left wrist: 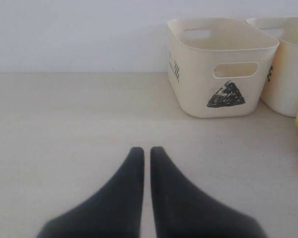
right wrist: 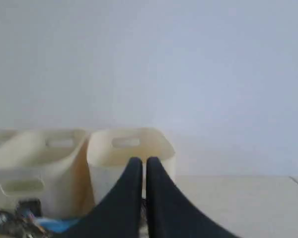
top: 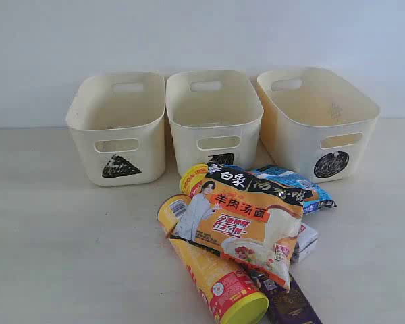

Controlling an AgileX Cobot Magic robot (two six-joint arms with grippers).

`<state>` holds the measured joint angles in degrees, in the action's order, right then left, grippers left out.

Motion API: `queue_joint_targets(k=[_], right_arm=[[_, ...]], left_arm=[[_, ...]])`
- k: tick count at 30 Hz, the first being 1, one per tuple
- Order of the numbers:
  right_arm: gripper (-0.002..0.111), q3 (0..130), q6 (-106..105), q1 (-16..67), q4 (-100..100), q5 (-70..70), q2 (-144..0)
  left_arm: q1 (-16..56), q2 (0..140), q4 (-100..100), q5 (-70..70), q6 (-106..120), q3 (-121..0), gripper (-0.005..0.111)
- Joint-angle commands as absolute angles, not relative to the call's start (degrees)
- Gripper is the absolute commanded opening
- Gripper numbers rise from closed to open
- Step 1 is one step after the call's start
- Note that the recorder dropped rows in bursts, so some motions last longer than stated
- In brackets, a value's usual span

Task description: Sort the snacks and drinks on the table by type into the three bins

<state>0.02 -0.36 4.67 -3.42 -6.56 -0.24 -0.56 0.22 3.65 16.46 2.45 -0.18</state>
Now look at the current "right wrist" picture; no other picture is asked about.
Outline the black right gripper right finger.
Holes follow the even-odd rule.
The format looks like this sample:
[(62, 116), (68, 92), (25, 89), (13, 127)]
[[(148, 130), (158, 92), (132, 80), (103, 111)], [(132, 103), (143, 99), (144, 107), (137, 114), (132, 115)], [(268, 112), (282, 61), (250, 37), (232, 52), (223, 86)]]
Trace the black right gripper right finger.
[(201, 212), (175, 185), (157, 157), (146, 165), (150, 238), (236, 238)]

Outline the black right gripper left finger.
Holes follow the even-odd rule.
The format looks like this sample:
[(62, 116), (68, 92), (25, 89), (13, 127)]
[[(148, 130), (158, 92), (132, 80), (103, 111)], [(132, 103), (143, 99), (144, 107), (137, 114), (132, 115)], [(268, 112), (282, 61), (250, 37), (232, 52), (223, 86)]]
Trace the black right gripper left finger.
[(138, 238), (142, 205), (143, 166), (128, 161), (108, 194), (77, 224), (56, 238)]

